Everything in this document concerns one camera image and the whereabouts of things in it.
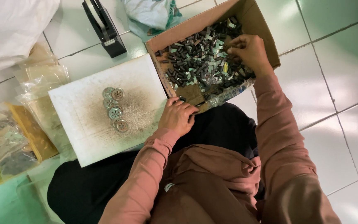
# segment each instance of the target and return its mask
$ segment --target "cardboard box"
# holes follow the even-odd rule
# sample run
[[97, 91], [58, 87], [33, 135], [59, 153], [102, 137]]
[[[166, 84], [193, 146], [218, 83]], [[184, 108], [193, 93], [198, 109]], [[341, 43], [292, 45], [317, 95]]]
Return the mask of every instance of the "cardboard box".
[[[280, 66], [280, 58], [275, 42], [256, 2], [254, 0], [228, 0], [164, 31], [146, 42], [147, 52], [152, 58], [157, 74], [169, 98], [182, 95], [187, 99], [188, 103], [195, 106], [205, 101], [205, 93], [201, 92], [198, 85], [188, 85], [184, 88], [178, 88], [175, 92], [169, 84], [169, 79], [165, 76], [165, 71], [172, 65], [159, 63], [160, 60], [167, 59], [168, 53], [164, 53], [162, 57], [156, 57], [154, 52], [163, 50], [167, 46], [183, 40], [196, 32], [200, 32], [205, 27], [216, 22], [222, 22], [231, 16], [235, 16], [241, 23], [243, 33], [258, 35], [263, 39], [271, 66], [274, 69]], [[210, 106], [207, 104], [203, 104], [199, 107], [200, 112], [205, 112], [209, 108]]]

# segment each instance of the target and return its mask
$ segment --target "clothing label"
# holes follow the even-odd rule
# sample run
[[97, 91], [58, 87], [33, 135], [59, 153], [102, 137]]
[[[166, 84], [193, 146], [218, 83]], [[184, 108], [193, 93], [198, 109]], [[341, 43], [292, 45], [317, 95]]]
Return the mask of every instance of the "clothing label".
[[173, 183], [169, 183], [169, 184], [167, 184], [165, 187], [164, 187], [164, 190], [165, 190], [165, 192], [167, 192], [170, 188], [171, 188], [171, 186], [174, 186], [175, 184], [173, 184]]

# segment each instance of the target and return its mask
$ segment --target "person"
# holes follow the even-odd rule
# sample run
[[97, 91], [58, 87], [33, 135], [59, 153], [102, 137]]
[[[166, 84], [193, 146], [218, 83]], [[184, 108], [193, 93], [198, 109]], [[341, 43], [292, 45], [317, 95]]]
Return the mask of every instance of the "person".
[[57, 169], [48, 203], [67, 224], [339, 224], [268, 61], [241, 35], [227, 53], [253, 69], [259, 124], [225, 103], [198, 109], [172, 97], [139, 152]]

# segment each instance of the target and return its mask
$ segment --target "white cutting board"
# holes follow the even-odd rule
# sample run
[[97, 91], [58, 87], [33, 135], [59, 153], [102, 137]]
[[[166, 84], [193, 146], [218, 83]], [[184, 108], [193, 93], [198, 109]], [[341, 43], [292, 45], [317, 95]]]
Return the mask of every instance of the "white cutting board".
[[[106, 87], [125, 92], [119, 102], [129, 123], [125, 133], [110, 125], [103, 106]], [[81, 167], [143, 143], [156, 131], [167, 99], [148, 54], [48, 93]]]

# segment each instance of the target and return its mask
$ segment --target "hand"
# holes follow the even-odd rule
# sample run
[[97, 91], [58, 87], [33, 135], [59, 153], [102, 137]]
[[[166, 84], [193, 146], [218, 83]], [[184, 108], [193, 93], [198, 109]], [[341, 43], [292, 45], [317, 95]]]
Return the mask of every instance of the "hand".
[[267, 59], [263, 39], [257, 35], [242, 34], [231, 41], [236, 47], [228, 49], [228, 54], [241, 58], [243, 64], [254, 70], [256, 77], [273, 72]]
[[179, 97], [171, 97], [167, 100], [158, 128], [174, 130], [182, 137], [194, 125], [194, 115], [191, 114], [198, 111], [199, 109], [195, 106], [180, 101]]

